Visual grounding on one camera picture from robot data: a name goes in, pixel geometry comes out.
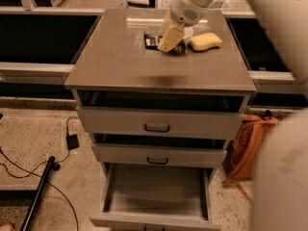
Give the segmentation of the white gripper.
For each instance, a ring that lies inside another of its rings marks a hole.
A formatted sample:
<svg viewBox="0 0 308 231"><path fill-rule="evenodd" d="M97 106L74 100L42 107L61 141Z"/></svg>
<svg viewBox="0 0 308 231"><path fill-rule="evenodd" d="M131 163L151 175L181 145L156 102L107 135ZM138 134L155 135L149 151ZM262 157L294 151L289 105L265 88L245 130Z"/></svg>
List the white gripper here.
<svg viewBox="0 0 308 231"><path fill-rule="evenodd" d="M159 35L162 38L158 49L162 52L172 50L185 35L184 25L197 24L208 4L209 0L171 0L169 11L166 12L159 29ZM171 24L171 19L182 24Z"/></svg>

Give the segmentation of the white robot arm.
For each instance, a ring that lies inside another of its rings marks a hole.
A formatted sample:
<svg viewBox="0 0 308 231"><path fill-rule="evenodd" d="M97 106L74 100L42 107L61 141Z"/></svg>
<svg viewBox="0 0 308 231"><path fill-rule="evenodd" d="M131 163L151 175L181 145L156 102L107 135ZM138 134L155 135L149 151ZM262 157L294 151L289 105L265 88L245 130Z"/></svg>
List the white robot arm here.
<svg viewBox="0 0 308 231"><path fill-rule="evenodd" d="M197 24L213 0L172 0L168 23ZM288 68L253 76L261 91L308 95L308 0L246 0ZM266 135L254 171L251 231L308 231L308 109Z"/></svg>

